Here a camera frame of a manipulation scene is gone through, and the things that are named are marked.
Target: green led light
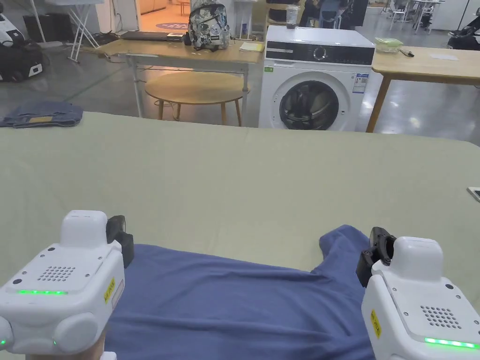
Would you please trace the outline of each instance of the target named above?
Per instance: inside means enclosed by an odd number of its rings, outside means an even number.
[[[67,291],[18,290],[17,294],[26,295],[67,295]]]
[[[456,346],[458,348],[480,349],[480,345],[478,345],[478,344],[463,343],[463,342],[460,342],[460,341],[451,341],[451,340],[443,340],[443,339],[433,339],[431,337],[426,337],[425,342],[431,343],[431,344],[442,344],[442,345]]]

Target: washing machine control panel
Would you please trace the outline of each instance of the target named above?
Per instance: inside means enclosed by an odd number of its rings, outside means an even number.
[[[374,52],[375,48],[268,41],[266,58],[274,60],[371,65]]]

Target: washing machine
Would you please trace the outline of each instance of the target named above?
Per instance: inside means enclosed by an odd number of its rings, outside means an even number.
[[[269,26],[259,127],[355,131],[374,52],[353,30]]]

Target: round rug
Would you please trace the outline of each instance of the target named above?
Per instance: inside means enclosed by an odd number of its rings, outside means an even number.
[[[187,30],[188,24],[186,23],[163,23],[157,24],[157,27],[160,29],[168,29],[168,30]]]

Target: washing machine drum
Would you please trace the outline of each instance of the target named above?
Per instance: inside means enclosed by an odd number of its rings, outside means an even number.
[[[319,81],[290,88],[280,101],[280,118],[289,129],[327,130],[338,115],[335,91]]]

